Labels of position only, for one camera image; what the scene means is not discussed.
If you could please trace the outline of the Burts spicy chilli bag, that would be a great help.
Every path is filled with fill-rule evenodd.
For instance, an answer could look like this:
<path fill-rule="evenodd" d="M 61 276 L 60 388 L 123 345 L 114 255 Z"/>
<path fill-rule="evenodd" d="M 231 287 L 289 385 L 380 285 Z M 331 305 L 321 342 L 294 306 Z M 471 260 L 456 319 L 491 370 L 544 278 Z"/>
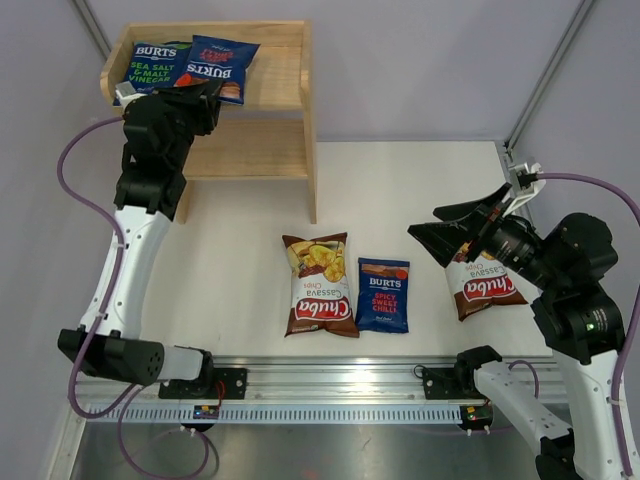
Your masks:
<path fill-rule="evenodd" d="M 247 70 L 259 48 L 259 44 L 194 35 L 190 53 L 174 87 L 220 80 L 220 100 L 243 105 Z"/>
<path fill-rule="evenodd" d="M 410 263 L 360 257 L 358 267 L 356 327 L 360 331 L 408 333 Z"/>

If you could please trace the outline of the Burts sea salt vinegar bag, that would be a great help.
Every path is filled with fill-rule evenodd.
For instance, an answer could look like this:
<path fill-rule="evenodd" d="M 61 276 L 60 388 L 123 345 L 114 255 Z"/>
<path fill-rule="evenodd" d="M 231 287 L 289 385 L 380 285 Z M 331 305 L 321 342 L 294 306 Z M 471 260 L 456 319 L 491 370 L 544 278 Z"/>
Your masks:
<path fill-rule="evenodd" d="M 131 94 L 151 94 L 159 88 L 173 87 L 186 65 L 192 43 L 137 42 L 129 66 L 120 83 L 131 85 Z"/>

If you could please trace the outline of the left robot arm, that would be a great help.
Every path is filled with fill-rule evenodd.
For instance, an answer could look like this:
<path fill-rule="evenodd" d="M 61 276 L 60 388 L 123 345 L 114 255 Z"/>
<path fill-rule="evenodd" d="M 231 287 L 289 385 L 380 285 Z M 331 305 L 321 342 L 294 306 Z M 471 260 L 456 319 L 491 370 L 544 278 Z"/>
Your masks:
<path fill-rule="evenodd" d="M 148 386 L 181 382 L 195 398 L 215 388 L 211 355 L 141 337 L 141 316 L 156 255 L 186 189 L 184 166 L 194 139 L 213 132 L 220 111 L 219 80 L 163 88 L 124 102 L 126 142 L 116 183 L 113 228 L 94 298 L 59 350 L 74 373 Z"/>

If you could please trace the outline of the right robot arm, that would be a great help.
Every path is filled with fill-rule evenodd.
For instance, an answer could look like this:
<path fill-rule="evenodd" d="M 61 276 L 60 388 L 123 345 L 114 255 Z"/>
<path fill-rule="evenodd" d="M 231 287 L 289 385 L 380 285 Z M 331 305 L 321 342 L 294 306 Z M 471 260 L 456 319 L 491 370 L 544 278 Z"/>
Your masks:
<path fill-rule="evenodd" d="M 458 354 L 453 381 L 503 413 L 528 443 L 540 478 L 635 479 L 639 452 L 623 372 L 638 323 L 624 321 L 601 286 L 618 260 L 613 237 L 585 213 L 565 216 L 540 237 L 517 209 L 545 180 L 529 174 L 518 195 L 503 185 L 482 199 L 436 208 L 431 222 L 408 231 L 441 266 L 485 253 L 538 288 L 534 321 L 562 375 L 571 419 L 555 419 L 490 346 Z"/>

